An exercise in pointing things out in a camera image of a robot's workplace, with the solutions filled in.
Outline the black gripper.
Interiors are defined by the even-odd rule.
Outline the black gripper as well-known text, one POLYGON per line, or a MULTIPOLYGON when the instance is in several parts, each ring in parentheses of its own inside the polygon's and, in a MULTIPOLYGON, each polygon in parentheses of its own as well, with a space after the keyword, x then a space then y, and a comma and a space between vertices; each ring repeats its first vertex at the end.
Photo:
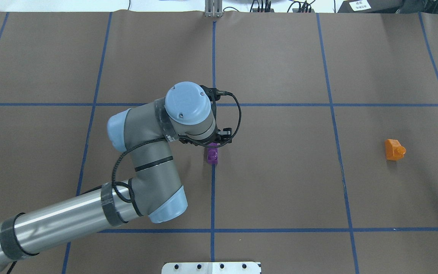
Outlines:
POLYGON ((226 127, 220 130, 215 127, 201 135, 180 135, 179 142, 205 148, 220 148, 232 142, 232 129, 226 127))

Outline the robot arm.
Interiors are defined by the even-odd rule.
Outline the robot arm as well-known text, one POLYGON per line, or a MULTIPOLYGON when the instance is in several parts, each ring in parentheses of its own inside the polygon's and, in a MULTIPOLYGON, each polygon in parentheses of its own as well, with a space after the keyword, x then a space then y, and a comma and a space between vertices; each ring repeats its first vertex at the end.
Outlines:
POLYGON ((232 93, 189 81, 154 101, 111 116, 107 134, 119 152, 100 186, 29 213, 0 221, 0 273, 78 238, 123 226, 139 217, 172 220, 188 207, 172 142, 222 147, 238 130, 219 129, 217 102, 232 93))

